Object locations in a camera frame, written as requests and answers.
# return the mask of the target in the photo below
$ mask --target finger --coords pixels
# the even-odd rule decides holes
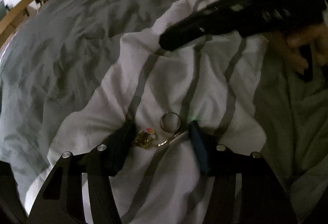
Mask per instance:
[[[309,67],[307,60],[301,56],[298,49],[291,49],[287,45],[282,33],[272,32],[265,34],[265,37],[269,40],[271,47],[290,64],[293,70],[301,72]]]
[[[300,47],[304,44],[309,44],[311,41],[321,37],[322,34],[326,32],[327,26],[325,24],[314,24],[298,33],[289,35],[287,43],[291,47]]]
[[[318,53],[328,56],[328,29],[315,40],[315,49]]]
[[[300,54],[291,52],[288,55],[285,55],[285,59],[292,64],[293,67],[297,68],[297,70],[305,70],[309,68],[307,60]]]
[[[328,64],[328,58],[326,55],[317,53],[317,62],[320,66],[324,66]]]

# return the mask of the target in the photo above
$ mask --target dark fabric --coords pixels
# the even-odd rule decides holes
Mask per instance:
[[[215,177],[203,224],[230,224],[235,203],[236,175]]]
[[[26,222],[25,211],[19,201],[16,182],[8,163],[0,161],[0,220],[5,224]]]
[[[177,0],[50,0],[0,63],[0,160],[20,200],[48,166],[63,120],[82,110],[120,55],[123,34],[151,27]]]
[[[328,219],[328,188],[325,190],[318,204],[312,210],[311,214],[304,220],[302,224],[320,223],[323,219]]]
[[[274,175],[243,174],[241,198],[239,221],[243,224],[297,224],[292,205]]]
[[[4,18],[7,14],[6,7],[3,1],[0,1],[0,21]]]

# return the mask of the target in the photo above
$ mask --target white bedsheet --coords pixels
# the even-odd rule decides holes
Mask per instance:
[[[169,136],[160,129],[161,116],[168,111],[179,113],[187,106],[187,120],[199,120],[200,127],[209,133],[232,112],[220,142],[244,155],[262,149],[265,134],[253,118],[252,102],[266,51],[262,36],[242,40],[234,32],[212,40],[207,38],[207,41],[202,37],[174,52],[159,51],[159,35],[166,27],[192,13],[196,1],[179,0],[152,28],[122,37],[119,60],[109,69],[88,105],[62,123],[48,153],[51,166],[34,181],[27,193],[25,208],[28,213],[60,155],[65,151],[74,155],[89,152],[108,134],[119,129],[135,96],[141,96],[137,110],[132,112],[137,129],[155,128],[159,142]],[[213,1],[204,0],[198,9]],[[150,74],[142,92],[137,93],[143,84],[138,79],[145,71],[145,64]],[[195,80],[196,88],[186,105],[183,101],[186,102],[185,96],[190,95],[191,83]],[[231,102],[229,97],[233,96],[236,99]],[[213,179],[204,181],[202,197],[190,210],[189,194],[202,180],[187,132],[167,148],[133,147],[123,170],[110,178],[110,182],[123,223],[201,223],[213,185]],[[92,223],[87,199],[84,207],[86,219]]]

